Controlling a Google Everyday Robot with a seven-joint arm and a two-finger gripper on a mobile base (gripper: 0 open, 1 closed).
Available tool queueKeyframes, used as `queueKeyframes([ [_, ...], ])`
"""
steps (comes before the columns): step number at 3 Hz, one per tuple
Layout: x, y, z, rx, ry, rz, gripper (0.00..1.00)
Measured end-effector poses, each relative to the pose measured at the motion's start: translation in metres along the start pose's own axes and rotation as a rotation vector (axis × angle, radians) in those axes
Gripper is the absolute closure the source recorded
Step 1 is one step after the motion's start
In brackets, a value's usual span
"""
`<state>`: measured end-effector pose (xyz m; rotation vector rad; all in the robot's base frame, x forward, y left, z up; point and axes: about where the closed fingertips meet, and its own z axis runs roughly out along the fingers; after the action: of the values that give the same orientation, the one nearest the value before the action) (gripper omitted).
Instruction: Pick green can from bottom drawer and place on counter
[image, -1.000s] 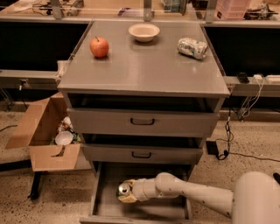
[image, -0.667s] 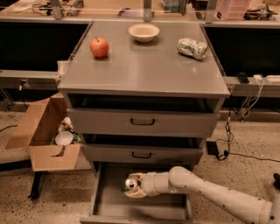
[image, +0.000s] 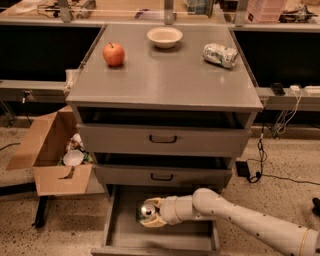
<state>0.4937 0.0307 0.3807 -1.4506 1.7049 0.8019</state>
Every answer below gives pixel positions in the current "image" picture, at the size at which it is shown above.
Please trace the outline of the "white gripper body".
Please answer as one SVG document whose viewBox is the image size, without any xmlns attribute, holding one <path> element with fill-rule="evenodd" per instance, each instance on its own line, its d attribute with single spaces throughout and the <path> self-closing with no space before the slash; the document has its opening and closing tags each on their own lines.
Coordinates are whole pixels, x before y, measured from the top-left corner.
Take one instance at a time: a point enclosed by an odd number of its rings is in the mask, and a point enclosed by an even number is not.
<svg viewBox="0 0 320 256">
<path fill-rule="evenodd" d="M 162 200 L 160 206 L 160 216 L 169 225 L 181 223 L 181 220 L 176 213 L 177 196 L 169 196 Z"/>
</svg>

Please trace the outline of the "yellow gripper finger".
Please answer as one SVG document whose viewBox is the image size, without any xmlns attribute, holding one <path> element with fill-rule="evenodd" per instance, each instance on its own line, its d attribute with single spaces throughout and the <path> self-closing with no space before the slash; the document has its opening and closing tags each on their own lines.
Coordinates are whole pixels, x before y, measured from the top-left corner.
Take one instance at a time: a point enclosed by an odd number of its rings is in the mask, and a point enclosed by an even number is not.
<svg viewBox="0 0 320 256">
<path fill-rule="evenodd" d="M 163 202 L 162 198 L 155 197 L 155 198 L 146 199 L 143 205 L 147 208 L 151 208 L 151 207 L 161 208 L 162 202 Z"/>
<path fill-rule="evenodd" d="M 163 227 L 167 224 L 167 222 L 164 221 L 162 219 L 162 217 L 159 215 L 156 215 L 155 217 L 151 217 L 149 219 L 141 220 L 140 223 L 143 226 L 148 227 L 148 228 L 159 228 L 159 227 Z"/>
</svg>

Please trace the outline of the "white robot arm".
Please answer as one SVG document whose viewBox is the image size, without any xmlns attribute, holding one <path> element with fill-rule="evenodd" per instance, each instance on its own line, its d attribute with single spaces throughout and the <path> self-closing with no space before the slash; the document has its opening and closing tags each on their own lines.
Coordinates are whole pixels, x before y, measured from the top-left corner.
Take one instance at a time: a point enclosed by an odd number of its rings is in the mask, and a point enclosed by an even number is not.
<svg viewBox="0 0 320 256">
<path fill-rule="evenodd" d="M 208 188 L 187 196 L 146 199 L 140 215 L 140 223 L 150 228 L 222 218 L 284 256 L 319 256 L 319 231 L 231 203 Z"/>
</svg>

